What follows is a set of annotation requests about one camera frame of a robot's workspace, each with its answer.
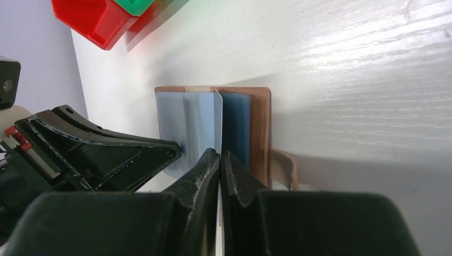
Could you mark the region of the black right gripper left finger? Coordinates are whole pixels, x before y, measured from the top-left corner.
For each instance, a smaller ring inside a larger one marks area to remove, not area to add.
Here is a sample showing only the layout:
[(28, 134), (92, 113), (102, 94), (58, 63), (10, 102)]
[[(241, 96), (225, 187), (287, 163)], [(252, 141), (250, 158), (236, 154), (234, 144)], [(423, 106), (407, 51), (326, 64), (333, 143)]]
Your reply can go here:
[(159, 193), (47, 193), (15, 227), (5, 255), (214, 255), (220, 156)]

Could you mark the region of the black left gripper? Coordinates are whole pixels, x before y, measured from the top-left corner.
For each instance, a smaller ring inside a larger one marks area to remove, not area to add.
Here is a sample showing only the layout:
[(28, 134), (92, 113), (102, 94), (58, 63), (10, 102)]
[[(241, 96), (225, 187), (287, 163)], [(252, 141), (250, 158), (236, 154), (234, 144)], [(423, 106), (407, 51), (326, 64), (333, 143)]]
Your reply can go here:
[(176, 142), (103, 129), (67, 105), (2, 120), (1, 144), (1, 244), (43, 193), (137, 191), (181, 157)]

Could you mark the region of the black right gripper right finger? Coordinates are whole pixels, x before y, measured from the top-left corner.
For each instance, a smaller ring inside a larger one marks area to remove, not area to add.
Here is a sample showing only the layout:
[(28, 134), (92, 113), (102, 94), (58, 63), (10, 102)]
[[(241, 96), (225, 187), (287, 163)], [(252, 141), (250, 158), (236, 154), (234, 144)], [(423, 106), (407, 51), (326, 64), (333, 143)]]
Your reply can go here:
[(225, 255), (419, 255), (387, 197), (271, 190), (221, 156)]

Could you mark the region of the tan leather card holder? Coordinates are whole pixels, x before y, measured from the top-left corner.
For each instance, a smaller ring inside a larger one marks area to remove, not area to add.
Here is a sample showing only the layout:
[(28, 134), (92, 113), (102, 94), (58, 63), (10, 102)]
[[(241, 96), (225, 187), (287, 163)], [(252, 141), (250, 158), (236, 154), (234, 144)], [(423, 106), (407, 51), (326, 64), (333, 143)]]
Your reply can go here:
[(294, 155), (270, 147), (267, 87), (160, 86), (155, 98), (161, 139), (181, 148), (181, 157), (165, 170), (170, 177), (180, 178), (213, 148), (236, 155), (270, 188), (300, 189)]

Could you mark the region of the red plastic bin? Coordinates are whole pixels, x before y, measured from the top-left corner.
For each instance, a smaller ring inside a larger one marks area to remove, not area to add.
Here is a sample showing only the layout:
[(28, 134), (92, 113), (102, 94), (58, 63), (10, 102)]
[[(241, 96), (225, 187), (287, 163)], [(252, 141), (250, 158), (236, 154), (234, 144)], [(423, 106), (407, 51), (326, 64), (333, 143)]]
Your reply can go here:
[(111, 50), (141, 16), (132, 16), (114, 0), (52, 0), (57, 19), (102, 50)]

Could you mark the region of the green plastic bin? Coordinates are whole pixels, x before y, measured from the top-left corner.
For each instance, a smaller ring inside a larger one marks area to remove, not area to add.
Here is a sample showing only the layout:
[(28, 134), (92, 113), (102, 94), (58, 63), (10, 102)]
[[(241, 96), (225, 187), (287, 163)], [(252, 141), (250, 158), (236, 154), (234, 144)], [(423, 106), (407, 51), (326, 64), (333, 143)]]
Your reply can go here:
[(172, 1), (167, 0), (114, 0), (114, 2), (127, 13), (136, 17), (144, 14), (149, 7), (163, 7), (172, 3)]

